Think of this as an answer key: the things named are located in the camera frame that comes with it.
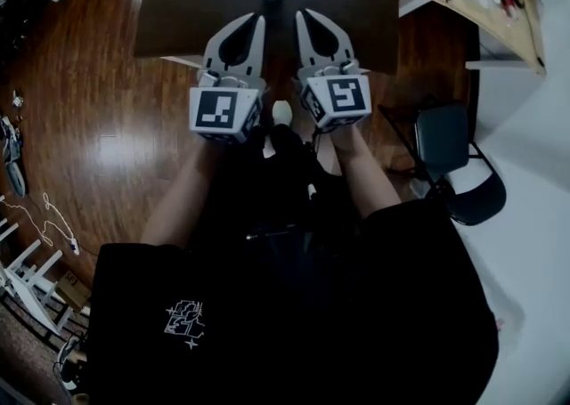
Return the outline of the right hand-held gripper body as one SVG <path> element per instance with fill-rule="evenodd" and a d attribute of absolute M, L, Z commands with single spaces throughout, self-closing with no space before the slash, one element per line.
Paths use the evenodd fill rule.
<path fill-rule="evenodd" d="M 369 78 L 357 59 L 303 67 L 297 81 L 301 105 L 317 130 L 353 125 L 372 111 Z"/>

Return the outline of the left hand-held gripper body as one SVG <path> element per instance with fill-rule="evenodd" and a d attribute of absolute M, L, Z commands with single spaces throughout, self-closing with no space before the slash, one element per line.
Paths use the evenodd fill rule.
<path fill-rule="evenodd" d="M 231 66 L 208 58 L 206 63 L 190 90 L 190 130 L 210 141 L 243 143 L 263 109 L 263 62 Z"/>

